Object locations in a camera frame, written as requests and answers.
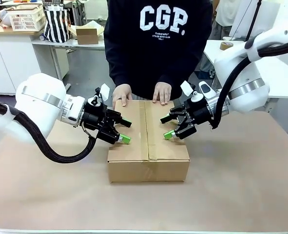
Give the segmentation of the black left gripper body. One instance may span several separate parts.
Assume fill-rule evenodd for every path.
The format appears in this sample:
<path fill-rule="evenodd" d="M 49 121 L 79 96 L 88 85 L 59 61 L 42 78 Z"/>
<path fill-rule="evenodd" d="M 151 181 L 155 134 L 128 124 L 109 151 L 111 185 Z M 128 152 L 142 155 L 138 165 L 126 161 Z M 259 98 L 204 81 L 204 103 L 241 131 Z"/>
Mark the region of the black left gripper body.
<path fill-rule="evenodd" d="M 81 124 L 85 129 L 98 130 L 97 138 L 110 144 L 115 144 L 120 137 L 115 128 L 115 123 L 120 123 L 121 113 L 107 108 L 107 105 L 93 106 L 89 103 L 84 105 Z"/>

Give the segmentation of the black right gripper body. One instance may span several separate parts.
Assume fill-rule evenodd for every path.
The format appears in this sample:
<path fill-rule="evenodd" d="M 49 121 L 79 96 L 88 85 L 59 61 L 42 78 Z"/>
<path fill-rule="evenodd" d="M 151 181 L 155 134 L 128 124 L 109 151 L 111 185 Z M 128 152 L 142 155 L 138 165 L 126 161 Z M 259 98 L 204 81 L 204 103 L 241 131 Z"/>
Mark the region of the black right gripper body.
<path fill-rule="evenodd" d="M 171 108 L 169 116 L 178 121 L 172 135 L 179 139 L 185 139 L 196 133 L 196 125 L 210 122 L 212 117 L 204 97 L 197 102 L 192 102 L 190 98 L 183 104 Z"/>

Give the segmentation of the person's left hand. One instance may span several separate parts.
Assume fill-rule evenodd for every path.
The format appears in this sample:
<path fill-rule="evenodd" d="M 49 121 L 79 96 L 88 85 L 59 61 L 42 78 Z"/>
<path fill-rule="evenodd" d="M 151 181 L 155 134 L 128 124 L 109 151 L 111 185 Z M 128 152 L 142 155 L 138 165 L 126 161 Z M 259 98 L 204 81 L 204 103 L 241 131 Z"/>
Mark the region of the person's left hand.
<path fill-rule="evenodd" d="M 167 105 L 171 99 L 172 87 L 165 82 L 158 82 L 155 85 L 153 94 L 153 103 L 157 103 L 159 100 L 161 105 Z"/>

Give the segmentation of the person's right hand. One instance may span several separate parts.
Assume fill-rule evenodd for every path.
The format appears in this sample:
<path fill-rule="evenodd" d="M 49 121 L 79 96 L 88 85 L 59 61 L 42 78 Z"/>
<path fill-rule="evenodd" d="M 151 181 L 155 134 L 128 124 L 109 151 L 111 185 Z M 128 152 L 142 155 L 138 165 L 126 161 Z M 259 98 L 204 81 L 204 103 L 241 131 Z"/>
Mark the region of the person's right hand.
<path fill-rule="evenodd" d="M 121 84 L 117 86 L 113 91 L 113 108 L 115 108 L 116 102 L 121 100 L 122 106 L 125 107 L 127 100 L 132 100 L 131 87 L 128 84 Z"/>

